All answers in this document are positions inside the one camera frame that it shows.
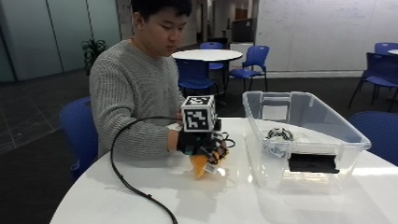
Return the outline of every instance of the black hair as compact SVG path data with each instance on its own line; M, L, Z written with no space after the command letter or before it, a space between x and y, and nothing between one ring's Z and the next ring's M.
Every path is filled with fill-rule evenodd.
M131 0L133 12L140 12L145 20L157 14L165 7L172 7L177 11L177 16L192 13L192 0Z

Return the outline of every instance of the chair leg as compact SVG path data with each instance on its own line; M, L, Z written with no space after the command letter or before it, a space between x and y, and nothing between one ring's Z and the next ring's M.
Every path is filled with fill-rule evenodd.
M393 104L395 103L395 100L397 100L397 93L398 93L398 88L395 90L393 99L390 100L390 103L389 103L389 111L393 109Z
M376 94L377 94L377 85L373 85L373 94L372 94L372 102L370 102L372 105L373 105L374 100L376 100Z
M361 79L361 80L360 80L360 83L358 83L358 85L357 85L356 91L353 92L353 95L352 95L352 98L350 98L349 108L350 108L350 105L352 105L353 98L356 97L356 94L357 94L358 90L360 90L361 87L362 87L362 84L364 84L364 80Z
M229 83L229 74L226 75L226 83L225 83L225 86L224 86L224 96L226 95L228 83Z
M222 86L224 86L224 96L225 96L225 92L226 92L225 65L222 66Z
M253 84L253 77L250 77L249 91L252 90L252 84Z
M380 92L381 92L381 87L377 86L377 88L376 88L376 99L378 99Z
M217 104L220 106L220 91L218 91L218 84L216 83L216 94L217 94Z
M269 91L269 83L266 80L266 72L264 73L265 91Z

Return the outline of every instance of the clear plastic bin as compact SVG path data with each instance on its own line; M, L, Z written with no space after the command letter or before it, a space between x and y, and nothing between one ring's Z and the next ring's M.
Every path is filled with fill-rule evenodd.
M341 193L370 140L310 93L248 91L242 94L252 129L246 147L262 189ZM294 139L270 137L273 128Z

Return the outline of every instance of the black wire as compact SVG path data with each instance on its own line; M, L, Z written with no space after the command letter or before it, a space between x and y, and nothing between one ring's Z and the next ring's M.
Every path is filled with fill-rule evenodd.
M125 131L125 129L129 129L136 123L139 123L140 121L143 120L147 120L147 119L172 119L172 120L181 120L181 119L173 119L173 118L169 118L169 117L161 117L161 116L157 116L157 117L149 117L149 118L144 118L144 119L136 119L135 121L129 122L121 129L120 131L117 132L115 138L113 138L113 142L112 142L112 146L111 146L111 164L112 164L112 169L115 171L115 174L116 176L121 179L125 187L128 189L131 189L135 193L137 193L140 196L143 196L145 199L148 199L149 201L152 201L155 204L157 204L164 210L165 212L168 213L168 215L171 216L172 218L172 221L173 221L173 224L179 224L177 222L177 219L175 217L175 214L172 213L172 211L168 209L167 206L164 206L163 203L160 203L155 198L152 198L152 195L151 194L145 194L143 191L140 191L139 189L136 189L133 186L131 186L131 184L127 182L127 180L124 179L124 176L121 174L121 172L119 171L116 165L115 165L115 161L113 161L113 147L115 147L115 143L116 143L116 139L117 137L121 135L121 133Z

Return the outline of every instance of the black object in bin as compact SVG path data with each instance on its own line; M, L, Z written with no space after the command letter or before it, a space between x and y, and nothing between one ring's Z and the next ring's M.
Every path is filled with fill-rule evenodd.
M293 153L289 158L292 172L310 172L324 174L338 174L334 162L336 155Z

